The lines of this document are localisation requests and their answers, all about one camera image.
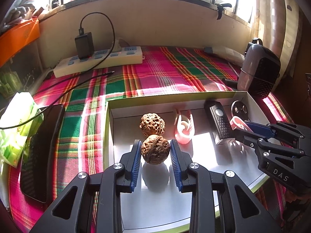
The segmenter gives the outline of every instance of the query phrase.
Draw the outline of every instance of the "black cable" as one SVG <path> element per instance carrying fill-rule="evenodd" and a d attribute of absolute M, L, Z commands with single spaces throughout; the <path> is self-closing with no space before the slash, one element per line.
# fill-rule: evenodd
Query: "black cable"
<path fill-rule="evenodd" d="M 74 75 L 74 76 L 71 76 L 71 77 L 69 77 L 69 78 L 67 78 L 67 79 L 61 80 L 61 81 L 59 81 L 59 82 L 57 82 L 57 83 L 55 83 L 55 84 L 53 84 L 53 85 L 51 85 L 51 86 L 49 86 L 49 87 L 47 87 L 47 88 L 45 88 L 45 89 L 42 89 L 42 90 L 36 92 L 33 96 L 35 96 L 35 95 L 37 95 L 37 94 L 39 94 L 39 93 L 42 93 L 42 92 L 44 92 L 44 91 L 46 91 L 46 90 L 48 90 L 48 89 L 50 89 L 50 88 L 52 88 L 52 87 L 54 87 L 54 86 L 60 84 L 60 83 L 63 83 L 63 82 L 65 82 L 65 81 L 67 81 L 67 80 L 76 78 L 76 77 L 81 76 L 81 75 L 83 75 L 83 74 L 86 74 L 87 72 L 93 70 L 94 68 L 96 68 L 97 66 L 99 66 L 101 63 L 103 63 L 103 62 L 109 57 L 109 55 L 112 53 L 112 51 L 113 51 L 113 49 L 114 49 L 115 41 L 116 41 L 116 35 L 115 35 L 115 31 L 114 31 L 114 25 L 113 25 L 112 21 L 110 20 L 110 18 L 109 18 L 106 14 L 101 13 L 101 12 L 92 12 L 92 13 L 88 13 L 87 15 L 85 15 L 85 16 L 82 18 L 82 20 L 81 20 L 81 22 L 80 22 L 80 29 L 79 29 L 79 32 L 80 32 L 80 31 L 84 32 L 84 29 L 82 28 L 82 22 L 83 22 L 83 20 L 84 20 L 88 15 L 92 15 L 92 14 L 104 15 L 104 16 L 109 20 L 109 22 L 110 22 L 110 24 L 111 24 L 112 33 L 113 33 L 113 35 L 114 35 L 114 41 L 113 41 L 113 44 L 112 44 L 112 48 L 111 48 L 111 50 L 109 51 L 109 53 L 107 54 L 107 56 L 106 56 L 103 60 L 101 60 L 100 62 L 98 62 L 95 66 L 91 67 L 90 69 L 88 69 L 88 70 L 86 70 L 86 71 L 84 71 L 84 72 L 81 72 L 81 73 L 79 73 L 79 74 L 76 74 L 76 75 Z"/>
<path fill-rule="evenodd" d="M 20 124 L 17 124 L 17 125 L 14 125 L 14 126 L 10 126 L 10 127 L 5 127 L 5 128 L 2 128 L 0 127 L 0 130 L 6 130 L 6 129 L 12 129 L 12 128 L 17 128 L 19 126 L 22 126 L 22 125 L 25 125 L 26 123 L 29 123 L 30 121 L 34 120 L 35 118 L 37 118 L 38 116 L 40 116 L 43 112 L 45 112 L 47 109 L 49 109 L 51 106 L 53 106 L 55 103 L 57 103 L 59 101 L 59 99 L 61 99 L 64 95 L 66 95 L 67 93 L 69 93 L 70 91 L 74 90 L 75 88 L 81 86 L 82 84 L 84 84 L 85 82 L 88 82 L 89 80 L 92 80 L 94 78 L 98 78 L 98 77 L 101 77 L 101 76 L 105 76 L 105 75 L 110 75 L 114 73 L 114 71 L 112 72 L 107 72 L 107 73 L 104 73 L 104 74 L 99 74 L 99 75 L 96 75 L 96 76 L 93 76 L 91 78 L 88 78 L 87 80 L 73 86 L 72 88 L 68 89 L 66 92 L 62 93 L 60 95 L 60 97 L 58 97 L 54 102 L 52 102 L 49 106 L 47 106 L 44 110 L 42 110 L 40 113 L 38 113 L 37 115 L 35 115 L 34 117 L 30 118 L 29 120 L 23 122 L 23 123 L 20 123 Z"/>

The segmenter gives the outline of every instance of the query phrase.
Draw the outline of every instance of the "wrinkled walnut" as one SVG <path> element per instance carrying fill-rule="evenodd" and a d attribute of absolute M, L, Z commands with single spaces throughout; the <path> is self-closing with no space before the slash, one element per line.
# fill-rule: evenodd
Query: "wrinkled walnut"
<path fill-rule="evenodd" d="M 169 142 L 162 136 L 151 135 L 142 144 L 142 156 L 152 165 L 161 164 L 169 155 Z"/>
<path fill-rule="evenodd" d="M 148 113 L 142 116 L 142 121 L 139 125 L 145 137 L 150 135 L 161 136 L 165 131 L 165 122 L 155 113 Z"/>

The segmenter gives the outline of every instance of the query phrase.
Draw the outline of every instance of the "power adapter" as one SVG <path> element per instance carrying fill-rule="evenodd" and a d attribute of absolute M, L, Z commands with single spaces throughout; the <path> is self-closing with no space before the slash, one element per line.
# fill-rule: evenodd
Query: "power adapter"
<path fill-rule="evenodd" d="M 78 57 L 80 60 L 91 57 L 94 54 L 94 44 L 92 33 L 84 33 L 84 29 L 79 29 L 79 36 L 75 38 Z"/>

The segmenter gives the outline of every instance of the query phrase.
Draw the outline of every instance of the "plaid blanket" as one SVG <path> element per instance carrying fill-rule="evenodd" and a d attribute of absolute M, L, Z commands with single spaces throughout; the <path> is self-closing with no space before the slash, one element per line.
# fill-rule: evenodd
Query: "plaid blanket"
<path fill-rule="evenodd" d="M 237 79 L 223 59 L 208 56 L 201 50 L 174 47 L 144 47 L 143 64 L 125 65 L 94 70 L 68 80 L 35 97 L 40 106 L 52 103 L 61 93 L 91 76 L 115 71 L 110 77 L 99 77 L 74 89 L 60 99 L 66 108 L 55 151 L 53 169 L 53 198 L 81 171 L 89 174 L 102 172 L 103 127 L 106 101 L 146 95 L 181 92 L 231 91 L 222 78 Z M 62 78 L 51 78 L 40 90 Z M 270 94 L 262 102 L 270 122 L 291 122 L 280 103 Z M 11 167 L 9 177 L 12 216 L 23 232 L 29 232 L 45 208 L 25 197 L 19 187 L 20 169 Z M 282 223 L 284 188 L 272 180 L 260 188 L 257 197 L 274 218 Z"/>

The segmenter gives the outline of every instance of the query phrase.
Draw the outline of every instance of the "black phone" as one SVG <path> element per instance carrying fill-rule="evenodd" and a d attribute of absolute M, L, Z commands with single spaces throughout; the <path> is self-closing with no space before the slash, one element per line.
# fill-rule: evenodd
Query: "black phone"
<path fill-rule="evenodd" d="M 21 192 L 42 203 L 52 202 L 52 178 L 56 140 L 65 114 L 62 104 L 43 113 L 43 122 L 30 146 L 23 152 L 21 163 Z"/>

